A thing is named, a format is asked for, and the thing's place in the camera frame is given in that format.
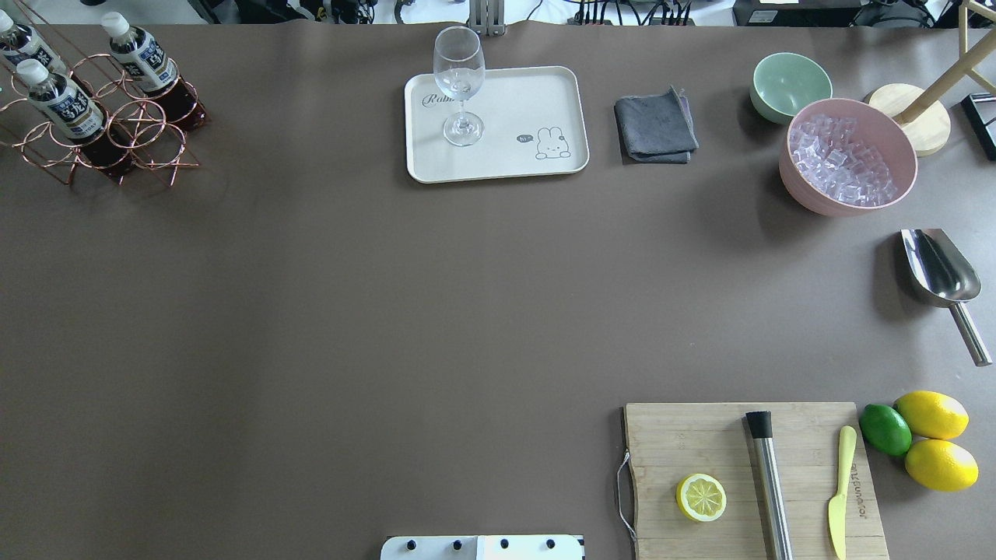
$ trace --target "folded gray cloth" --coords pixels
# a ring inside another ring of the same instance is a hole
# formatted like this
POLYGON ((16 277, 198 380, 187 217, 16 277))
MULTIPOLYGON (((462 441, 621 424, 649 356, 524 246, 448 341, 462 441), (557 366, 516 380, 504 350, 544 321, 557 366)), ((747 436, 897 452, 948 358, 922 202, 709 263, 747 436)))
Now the folded gray cloth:
POLYGON ((625 97, 616 121, 626 153, 643 163, 688 163, 698 148, 688 99, 671 87, 662 96, 625 97))

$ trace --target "pink bowl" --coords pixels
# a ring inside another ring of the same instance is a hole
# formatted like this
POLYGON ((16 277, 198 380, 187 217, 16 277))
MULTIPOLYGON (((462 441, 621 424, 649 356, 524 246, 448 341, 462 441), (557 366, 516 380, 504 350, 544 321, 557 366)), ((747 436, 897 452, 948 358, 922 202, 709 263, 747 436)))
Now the pink bowl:
POLYGON ((808 182, 796 168, 789 149, 789 137, 786 135, 782 145, 782 153, 778 158, 778 170, 782 175, 782 182, 785 183, 785 187, 793 198, 818 214, 856 216, 892 206, 906 197, 913 188, 913 182, 916 181, 916 152, 913 150, 912 144, 909 143, 906 134, 895 121, 868 104, 855 100, 830 98, 812 102, 803 107, 789 123, 789 132, 801 126, 814 115, 826 115, 833 119, 843 117, 857 119, 858 128, 852 138, 866 145, 873 145, 881 153, 892 175, 892 182, 898 189, 898 194, 891 202, 881 206, 854 206, 830 198, 808 182))

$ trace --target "citrus fruit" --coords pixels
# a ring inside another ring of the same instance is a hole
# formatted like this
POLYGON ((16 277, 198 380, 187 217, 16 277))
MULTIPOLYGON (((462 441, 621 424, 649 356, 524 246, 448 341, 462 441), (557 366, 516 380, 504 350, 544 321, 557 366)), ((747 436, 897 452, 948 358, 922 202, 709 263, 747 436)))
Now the citrus fruit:
POLYGON ((689 519, 715 521, 726 510, 726 491, 719 480, 696 472, 678 482, 677 501, 689 519))
POLYGON ((909 450, 909 444, 913 441, 906 420, 885 405, 865 407, 858 424, 868 443, 887 455, 901 456, 909 450))
POLYGON ((968 412, 955 399, 934 391, 914 391, 899 397, 893 405, 909 429, 934 439, 958 437, 968 426, 968 412))
POLYGON ((931 490, 956 492, 979 478, 979 465, 967 449, 943 439, 922 439, 906 454, 906 472, 931 490))

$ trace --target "gray table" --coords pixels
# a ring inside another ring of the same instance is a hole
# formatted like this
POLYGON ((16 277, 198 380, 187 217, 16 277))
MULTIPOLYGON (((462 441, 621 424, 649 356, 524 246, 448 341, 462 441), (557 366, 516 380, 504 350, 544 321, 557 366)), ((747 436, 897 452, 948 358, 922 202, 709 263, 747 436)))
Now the gray table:
POLYGON ((0 151, 0 553, 373 560, 389 535, 568 532, 623 559, 625 403, 931 389, 972 414, 982 475, 935 493, 871 453, 891 555, 991 556, 996 374, 898 280, 895 234, 945 228, 996 346, 993 164, 955 108, 907 199, 824 218, 747 98, 779 50, 840 97, 925 87, 953 31, 515 25, 490 67, 574 70, 591 162, 426 186, 401 88, 441 27, 154 29, 213 117, 171 191, 81 173, 73 193, 0 151), (669 84, 701 149, 631 164, 613 102, 669 84))

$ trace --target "yellow lemon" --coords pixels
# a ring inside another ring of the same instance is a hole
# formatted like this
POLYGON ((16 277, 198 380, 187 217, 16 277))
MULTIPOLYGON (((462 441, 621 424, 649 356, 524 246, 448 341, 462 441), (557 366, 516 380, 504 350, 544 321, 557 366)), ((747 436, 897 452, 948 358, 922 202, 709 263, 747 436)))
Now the yellow lemon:
POLYGON ((678 483, 677 501, 689 519, 715 521, 726 510, 726 490, 719 480, 697 472, 678 483))
POLYGON ((934 439, 958 437, 968 426, 968 412, 958 401, 934 391, 914 391, 895 401, 909 430, 934 439))
POLYGON ((979 464, 967 449, 943 439, 922 439, 906 454, 906 472, 931 490, 956 492, 979 478, 979 464))

